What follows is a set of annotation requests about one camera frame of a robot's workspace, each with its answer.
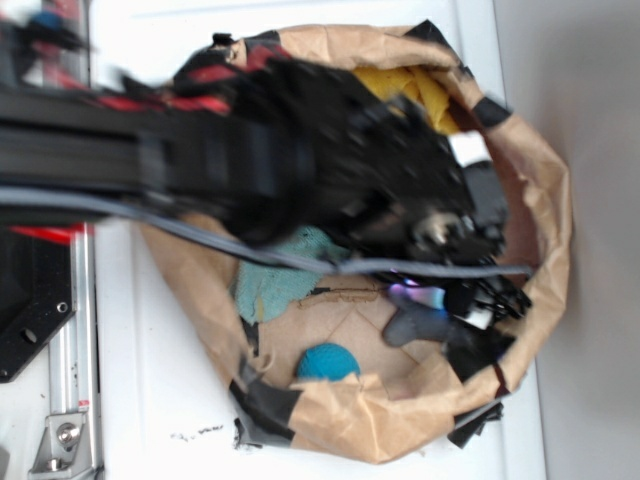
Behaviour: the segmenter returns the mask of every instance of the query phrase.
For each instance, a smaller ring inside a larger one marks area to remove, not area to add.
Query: white surface
[[[484,143],[482,135],[478,132],[463,132],[449,135],[449,144],[458,164],[468,167],[478,162],[486,162],[491,159],[491,154]]]
[[[548,476],[638,478],[640,3],[496,11],[508,100],[573,174],[569,305],[538,360]]]
[[[0,446],[9,452],[5,480],[27,478],[49,415],[49,349],[11,383],[0,385]]]
[[[451,0],[94,0],[92,18],[100,82],[111,80],[110,65],[143,81],[166,80],[194,50],[209,45],[214,32],[240,38],[289,25],[415,25],[431,18],[454,48],[460,46]]]
[[[96,234],[102,415],[107,480],[250,478],[544,479],[535,372],[505,401],[506,416],[459,450],[442,438],[382,466],[265,447],[233,448],[235,411],[193,327],[137,228]],[[222,427],[214,431],[211,428]]]

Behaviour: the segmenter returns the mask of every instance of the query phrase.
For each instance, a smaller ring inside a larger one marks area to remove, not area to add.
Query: black tape
[[[434,42],[453,50],[451,45],[449,45],[449,42],[447,42],[447,39],[444,38],[440,29],[431,23],[430,20],[425,20],[420,25],[416,25],[405,33],[404,36],[417,38],[419,40],[424,40],[425,42]]]
[[[267,32],[262,32],[259,35],[245,38],[244,44],[247,47],[247,53],[250,53],[251,50],[259,45],[267,47],[270,45],[280,46],[280,34],[275,30],[269,30]]]
[[[473,114],[484,128],[500,125],[511,116],[511,111],[489,97],[484,97],[473,109]]]
[[[251,345],[251,348],[253,349],[253,356],[257,357],[260,355],[260,330],[258,328],[258,324],[254,323],[251,325],[244,318],[242,318],[241,321],[244,334],[247,337],[249,345]]]
[[[245,360],[239,376],[247,385],[245,392],[234,380],[229,387],[238,418],[239,443],[288,447],[295,435],[289,429],[289,419],[302,392],[283,390],[267,385]]]

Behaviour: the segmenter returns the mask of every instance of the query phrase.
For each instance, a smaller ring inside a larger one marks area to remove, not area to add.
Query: black plastic piece
[[[458,448],[464,448],[474,435],[480,435],[487,422],[502,419],[504,406],[502,403],[493,405],[489,410],[474,410],[456,417],[456,425],[461,424],[447,435],[451,443]]]
[[[473,342],[467,345],[449,342],[443,345],[443,353],[461,382],[473,377],[480,370],[494,365],[506,353],[515,338],[503,335],[494,328],[474,331]]]
[[[493,128],[506,121],[512,112],[489,97],[473,107],[473,114],[484,128]]]
[[[73,314],[69,247],[0,231],[0,383],[14,380]]]

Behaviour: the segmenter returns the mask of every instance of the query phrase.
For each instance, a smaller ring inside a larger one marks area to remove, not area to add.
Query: brown paper bag
[[[238,426],[251,442],[372,463],[398,458],[515,391],[564,311],[571,236],[566,165],[521,118],[484,96],[432,24],[409,30],[295,27],[236,42],[231,57],[242,64],[248,49],[276,43],[294,57],[344,69],[422,66],[453,99],[450,111],[458,123],[475,125],[485,135],[511,209],[508,251],[499,260],[538,267],[524,286],[534,307],[524,320],[500,323],[516,341],[499,364],[463,383],[440,345],[414,341],[395,349],[383,342],[380,331],[394,307],[374,281],[329,277],[320,286],[330,286],[330,293],[293,302],[280,318],[260,324],[254,356],[228,293],[237,261],[143,227],[158,268],[229,386]],[[223,231],[207,217],[189,221]],[[349,349],[362,374],[340,382],[295,383],[302,352],[325,341]]]

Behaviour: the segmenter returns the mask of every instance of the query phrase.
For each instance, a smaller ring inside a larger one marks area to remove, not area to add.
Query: screw
[[[47,470],[50,472],[57,472],[62,469],[62,460],[59,458],[52,458],[47,460]]]
[[[80,428],[73,423],[64,423],[58,428],[58,440],[63,445],[68,445],[80,436]]]

